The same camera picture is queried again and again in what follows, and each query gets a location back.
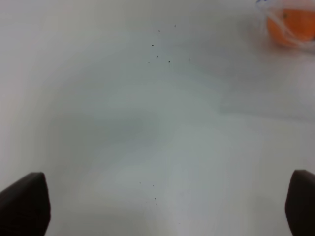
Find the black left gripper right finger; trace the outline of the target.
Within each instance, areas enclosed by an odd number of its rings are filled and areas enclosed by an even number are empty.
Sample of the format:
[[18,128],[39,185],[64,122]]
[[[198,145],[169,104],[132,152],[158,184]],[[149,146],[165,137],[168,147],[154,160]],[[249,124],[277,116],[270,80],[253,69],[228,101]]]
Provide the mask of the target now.
[[295,170],[291,176],[285,215],[294,236],[315,236],[315,175]]

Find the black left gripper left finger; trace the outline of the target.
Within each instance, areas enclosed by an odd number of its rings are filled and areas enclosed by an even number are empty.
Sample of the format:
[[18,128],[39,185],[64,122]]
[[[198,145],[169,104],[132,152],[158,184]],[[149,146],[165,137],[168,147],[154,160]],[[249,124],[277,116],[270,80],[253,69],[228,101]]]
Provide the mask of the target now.
[[43,236],[51,220],[43,172],[29,173],[0,192],[0,234]]

